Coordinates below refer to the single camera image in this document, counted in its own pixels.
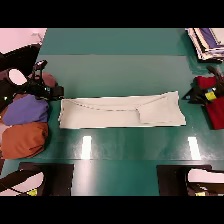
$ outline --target orange-brown cloth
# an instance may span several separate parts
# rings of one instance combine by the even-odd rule
[[[47,136],[47,122],[12,126],[2,134],[2,158],[31,158],[44,150]]]

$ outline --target stack of clothes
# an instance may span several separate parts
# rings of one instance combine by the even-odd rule
[[[56,81],[43,73],[44,83]],[[48,136],[48,102],[29,94],[17,94],[0,113],[0,150],[3,159],[31,158],[44,150]]]
[[[186,28],[197,52],[203,61],[224,60],[224,28]]]

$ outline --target stack of papers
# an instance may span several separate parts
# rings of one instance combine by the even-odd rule
[[[198,58],[224,60],[224,28],[186,28]]]

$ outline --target white cloth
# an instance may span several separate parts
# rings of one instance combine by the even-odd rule
[[[154,96],[63,99],[60,128],[186,125],[178,92]]]

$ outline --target yellow tag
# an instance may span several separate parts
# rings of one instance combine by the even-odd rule
[[[205,96],[208,100],[214,100],[216,99],[215,93],[214,92],[209,92],[209,93],[205,93]]]
[[[205,196],[205,192],[198,192],[198,193],[195,193],[196,196]]]
[[[26,193],[29,194],[30,196],[37,196],[37,189],[33,189],[33,190],[28,191]]]

